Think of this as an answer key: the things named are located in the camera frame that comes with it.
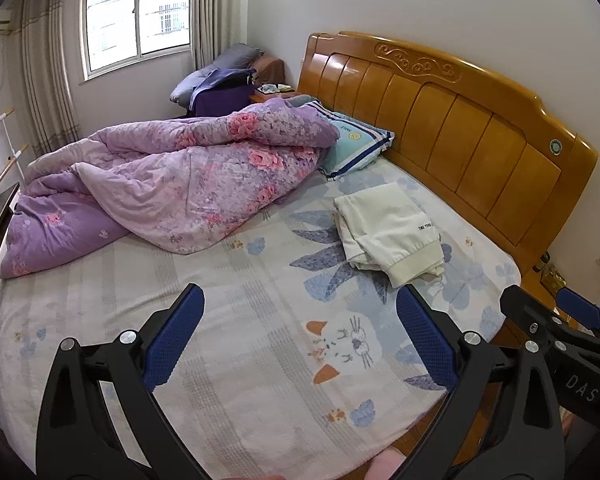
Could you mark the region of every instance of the wooden headboard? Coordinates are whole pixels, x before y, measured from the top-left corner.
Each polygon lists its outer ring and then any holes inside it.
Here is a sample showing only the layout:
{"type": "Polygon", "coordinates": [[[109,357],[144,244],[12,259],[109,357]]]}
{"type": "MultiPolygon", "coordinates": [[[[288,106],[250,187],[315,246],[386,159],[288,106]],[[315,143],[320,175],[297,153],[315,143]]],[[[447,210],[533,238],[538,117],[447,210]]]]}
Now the wooden headboard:
{"type": "Polygon", "coordinates": [[[507,251],[522,274],[554,240],[598,160],[528,89],[413,43],[313,34],[298,91],[395,132],[386,158],[507,251]]]}

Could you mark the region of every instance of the white pants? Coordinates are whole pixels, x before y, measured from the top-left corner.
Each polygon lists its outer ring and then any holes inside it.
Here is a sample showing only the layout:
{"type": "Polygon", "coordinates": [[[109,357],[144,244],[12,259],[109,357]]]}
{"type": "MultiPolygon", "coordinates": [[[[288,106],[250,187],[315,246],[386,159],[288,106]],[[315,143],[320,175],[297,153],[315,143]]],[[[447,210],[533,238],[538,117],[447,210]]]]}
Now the white pants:
{"type": "Polygon", "coordinates": [[[339,196],[334,204],[338,232],[352,266],[384,271],[393,287],[426,272],[442,274],[436,228],[395,182],[339,196]]]}

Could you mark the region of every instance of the brown cushion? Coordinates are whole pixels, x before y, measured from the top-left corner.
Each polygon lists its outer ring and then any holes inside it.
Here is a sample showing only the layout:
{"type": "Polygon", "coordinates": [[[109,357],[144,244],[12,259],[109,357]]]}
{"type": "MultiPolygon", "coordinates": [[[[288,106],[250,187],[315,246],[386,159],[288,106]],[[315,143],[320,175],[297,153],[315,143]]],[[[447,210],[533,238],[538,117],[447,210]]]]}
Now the brown cushion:
{"type": "Polygon", "coordinates": [[[253,81],[257,87],[264,84],[284,84],[285,82],[285,63],[277,57],[260,56],[251,63],[251,67],[256,69],[253,81]]]}

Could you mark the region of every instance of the purple floral comforter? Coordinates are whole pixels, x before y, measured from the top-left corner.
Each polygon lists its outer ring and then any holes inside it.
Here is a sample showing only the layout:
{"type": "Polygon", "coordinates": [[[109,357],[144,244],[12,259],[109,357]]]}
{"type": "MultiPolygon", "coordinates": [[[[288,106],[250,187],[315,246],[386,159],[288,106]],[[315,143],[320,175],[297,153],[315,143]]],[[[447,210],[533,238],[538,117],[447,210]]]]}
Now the purple floral comforter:
{"type": "Polygon", "coordinates": [[[0,276],[60,266],[129,231],[173,253],[205,249],[297,187],[337,139],[314,108],[279,98],[104,128],[29,165],[0,276]]]}

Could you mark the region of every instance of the beige curtain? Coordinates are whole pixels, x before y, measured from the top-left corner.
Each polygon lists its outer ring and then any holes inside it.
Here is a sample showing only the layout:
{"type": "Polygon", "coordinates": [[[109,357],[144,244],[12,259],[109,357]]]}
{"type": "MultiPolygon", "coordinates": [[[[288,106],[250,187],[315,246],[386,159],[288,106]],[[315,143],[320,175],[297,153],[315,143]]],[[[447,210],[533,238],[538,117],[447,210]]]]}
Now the beige curtain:
{"type": "Polygon", "coordinates": [[[240,41],[240,0],[191,0],[191,51],[196,69],[240,41]]]}
{"type": "Polygon", "coordinates": [[[80,138],[62,48],[62,1],[17,0],[9,69],[20,127],[36,156],[80,138]]]}

